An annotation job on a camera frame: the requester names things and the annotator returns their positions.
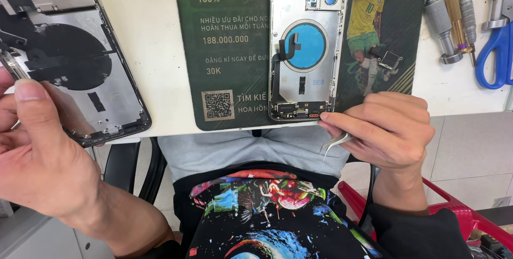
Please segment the blue scissors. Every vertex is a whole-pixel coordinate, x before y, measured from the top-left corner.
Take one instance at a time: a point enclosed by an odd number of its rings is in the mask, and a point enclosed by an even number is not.
[[[501,28],[491,26],[492,23],[496,23]],[[513,85],[513,79],[511,79],[511,66],[513,65],[513,0],[504,0],[500,20],[489,21],[485,24],[493,29],[490,39],[479,53],[475,70],[476,79],[479,85],[492,90],[498,89],[504,84]],[[484,63],[493,50],[496,50],[495,82],[490,84],[484,77]]]

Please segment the white tiled floor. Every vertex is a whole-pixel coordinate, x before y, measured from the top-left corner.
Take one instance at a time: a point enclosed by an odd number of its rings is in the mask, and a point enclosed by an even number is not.
[[[513,196],[513,113],[491,113],[433,117],[436,134],[426,147],[428,154],[422,175],[474,210],[491,208],[495,198]],[[97,148],[105,170],[110,146]],[[141,142],[134,194],[144,182],[151,157],[149,139]],[[341,180],[366,197],[370,167],[367,163],[349,163],[341,171]],[[426,190],[429,204],[443,200]],[[171,172],[166,170],[155,206],[168,219],[173,230],[180,225],[174,215]]]

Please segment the qr code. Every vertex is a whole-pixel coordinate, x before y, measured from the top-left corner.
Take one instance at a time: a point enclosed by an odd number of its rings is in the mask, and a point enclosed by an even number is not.
[[[235,118],[234,93],[232,90],[201,92],[205,121],[231,120]]]

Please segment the precision screwdriver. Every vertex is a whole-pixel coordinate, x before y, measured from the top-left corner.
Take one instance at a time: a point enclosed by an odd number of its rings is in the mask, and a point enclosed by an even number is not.
[[[440,56],[442,63],[448,65],[460,61],[463,55],[460,50],[454,50],[452,45],[450,39],[452,24],[444,0],[426,0],[424,14],[444,49],[444,54]]]
[[[471,48],[467,46],[465,42],[465,36],[463,35],[463,26],[461,25],[461,11],[458,0],[445,0],[447,10],[449,12],[449,18],[452,22],[452,29],[454,31],[454,37],[456,38],[456,46],[458,50],[461,50],[463,54],[471,52]]]
[[[467,44],[472,48],[472,63],[476,66],[476,48],[474,43],[476,42],[476,16],[474,14],[474,5],[472,0],[460,0],[460,11],[461,11],[461,25],[463,26],[463,34]]]

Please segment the white desk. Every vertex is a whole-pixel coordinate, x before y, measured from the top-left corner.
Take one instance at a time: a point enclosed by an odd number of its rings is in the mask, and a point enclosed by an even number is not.
[[[101,1],[153,119],[148,131],[132,138],[202,132],[192,111],[176,0]],[[481,31],[481,24],[488,19],[491,0],[473,1],[479,53],[490,36],[489,31]],[[504,110],[509,85],[498,90],[481,88],[468,54],[449,66],[439,63],[440,54],[438,39],[431,38],[423,21],[413,94],[427,100],[432,116]],[[492,59],[487,61],[490,78]]]

